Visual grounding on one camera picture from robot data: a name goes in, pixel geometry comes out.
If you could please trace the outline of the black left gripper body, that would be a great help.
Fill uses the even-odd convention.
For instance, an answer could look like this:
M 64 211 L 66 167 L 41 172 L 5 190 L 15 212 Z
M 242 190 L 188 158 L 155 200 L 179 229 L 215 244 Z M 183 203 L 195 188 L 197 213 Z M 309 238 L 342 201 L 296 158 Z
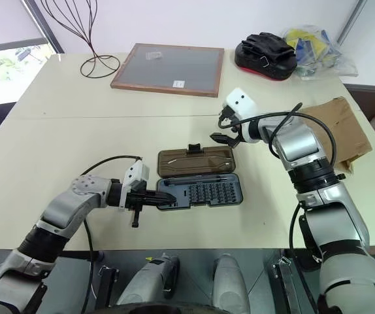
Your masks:
M 147 183 L 142 182 L 127 194 L 127 208 L 133 212 L 133 221 L 131 223 L 132 228 L 138 228 L 139 226 L 139 215 L 142 211 L 146 187 Z

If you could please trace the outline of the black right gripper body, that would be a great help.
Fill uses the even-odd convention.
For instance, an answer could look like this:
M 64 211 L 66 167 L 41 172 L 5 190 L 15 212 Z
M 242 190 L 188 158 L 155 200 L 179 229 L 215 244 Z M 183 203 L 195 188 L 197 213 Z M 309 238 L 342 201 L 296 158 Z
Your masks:
M 222 122 L 224 120 L 228 120 L 229 123 L 228 125 L 237 123 L 240 119 L 236 116 L 236 113 L 232 109 L 223 109 L 220 114 L 220 128 L 229 128 L 233 133 L 236 134 L 236 136 L 240 136 L 240 142 L 244 140 L 242 136 L 242 130 L 241 130 L 241 125 L 237 124 L 235 126 L 228 127 L 228 125 L 223 125 Z

